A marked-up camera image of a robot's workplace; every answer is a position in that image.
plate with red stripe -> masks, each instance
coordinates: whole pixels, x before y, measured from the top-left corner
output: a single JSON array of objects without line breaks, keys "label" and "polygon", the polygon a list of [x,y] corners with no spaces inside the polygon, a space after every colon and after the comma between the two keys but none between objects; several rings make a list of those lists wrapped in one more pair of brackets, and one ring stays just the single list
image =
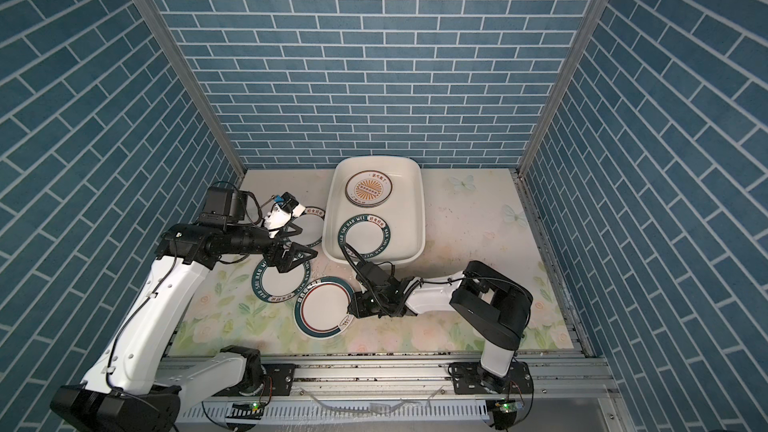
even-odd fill
[{"label": "plate with red stripe", "polygon": [[338,277],[319,278],[299,294],[293,307],[296,326],[304,334],[318,339],[340,334],[352,322],[347,312],[355,291]]}]

metal corner post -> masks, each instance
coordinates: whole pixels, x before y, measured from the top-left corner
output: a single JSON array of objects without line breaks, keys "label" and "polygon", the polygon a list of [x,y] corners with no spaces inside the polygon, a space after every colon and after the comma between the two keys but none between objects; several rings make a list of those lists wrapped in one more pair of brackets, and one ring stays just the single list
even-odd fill
[{"label": "metal corner post", "polygon": [[184,54],[181,52],[176,43],[176,39],[170,33],[168,26],[163,20],[162,15],[155,4],[154,0],[132,0],[141,16],[144,18],[144,22],[149,27],[150,32],[160,45],[163,53],[165,54],[170,66],[176,71],[181,84],[186,91],[190,94],[190,98],[197,107],[197,111],[205,120],[210,131],[214,134],[216,142],[219,147],[224,151],[226,158],[230,161],[230,164],[235,170],[237,177],[242,179],[245,177],[246,168],[243,164],[243,160],[235,150],[232,141],[226,134],[226,131],[216,117],[216,112],[211,106],[210,102],[205,95],[200,83],[197,81],[192,69],[187,64]]},{"label": "metal corner post", "polygon": [[584,14],[581,25],[576,32],[576,37],[571,45],[571,49],[568,50],[568,54],[563,61],[558,78],[554,82],[552,91],[544,104],[542,114],[533,128],[531,140],[528,142],[528,146],[523,152],[523,157],[520,160],[520,166],[518,168],[518,175],[521,178],[525,177],[525,174],[528,173],[528,169],[531,168],[531,165],[533,164],[536,152],[538,152],[538,148],[544,140],[544,135],[547,133],[549,124],[552,123],[554,114],[557,113],[560,102],[562,102],[565,91],[568,88],[568,84],[571,83],[574,72],[576,72],[576,66],[578,66],[581,56],[587,49],[587,45],[589,45],[592,33],[598,28],[598,22],[600,21],[600,17],[603,15],[603,11],[605,11],[605,6],[607,4],[608,0],[591,0],[587,7],[587,12]]}]

blue tile wall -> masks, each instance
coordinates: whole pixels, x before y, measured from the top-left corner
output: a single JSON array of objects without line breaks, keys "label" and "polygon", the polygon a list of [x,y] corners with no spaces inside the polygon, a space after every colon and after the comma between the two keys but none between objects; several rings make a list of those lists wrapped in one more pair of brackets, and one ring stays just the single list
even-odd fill
[{"label": "blue tile wall", "polygon": [[249,168],[516,166],[589,0],[155,0]]},{"label": "blue tile wall", "polygon": [[0,1],[0,430],[57,430],[158,235],[232,174],[130,0]]},{"label": "blue tile wall", "polygon": [[610,0],[528,176],[639,430],[768,430],[768,0]]}]

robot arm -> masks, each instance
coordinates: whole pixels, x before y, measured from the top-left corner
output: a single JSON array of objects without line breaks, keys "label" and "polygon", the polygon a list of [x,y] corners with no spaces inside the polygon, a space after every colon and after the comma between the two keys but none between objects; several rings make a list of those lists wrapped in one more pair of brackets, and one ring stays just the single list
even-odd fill
[{"label": "robot arm", "polygon": [[287,241],[302,232],[292,221],[304,211],[287,192],[274,197],[267,216],[259,208],[258,222],[249,216],[251,224],[239,224],[248,216],[249,194],[210,187],[196,223],[163,234],[147,281],[114,339],[80,384],[58,390],[54,412],[87,432],[170,430],[180,410],[219,390],[243,382],[256,392],[264,386],[258,351],[244,348],[225,349],[183,377],[157,376],[176,325],[222,254],[262,254],[281,273],[317,256]]},{"label": "robot arm", "polygon": [[363,286],[362,292],[355,293],[349,313],[357,318],[402,317],[455,310],[485,339],[480,365],[486,383],[495,390],[495,384],[504,385],[531,317],[533,297],[528,290],[479,261],[471,261],[463,271],[447,277],[399,281],[351,246],[346,248],[358,259],[355,263],[344,251]]}]

plate center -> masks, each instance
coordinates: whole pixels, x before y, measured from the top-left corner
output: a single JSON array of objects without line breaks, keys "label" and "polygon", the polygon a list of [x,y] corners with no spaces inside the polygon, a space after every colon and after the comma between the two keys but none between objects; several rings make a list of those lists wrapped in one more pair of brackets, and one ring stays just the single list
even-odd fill
[{"label": "plate center", "polygon": [[295,237],[291,237],[290,239],[292,242],[301,245],[309,245],[320,240],[323,226],[321,216],[305,214],[303,216],[299,216],[296,220],[293,221],[293,223],[299,227],[302,227],[304,230],[301,234],[296,235]]},{"label": "plate center", "polygon": [[299,265],[285,274],[277,271],[277,267],[267,267],[261,276],[261,287],[269,295],[288,295],[295,291],[304,280],[304,265]]},{"label": "plate center", "polygon": [[384,240],[384,231],[373,222],[362,221],[350,227],[346,233],[346,243],[350,244],[360,254],[370,254]]},{"label": "plate center", "polygon": [[346,315],[350,298],[341,285],[326,282],[315,286],[304,297],[302,319],[319,332],[333,330]]}]

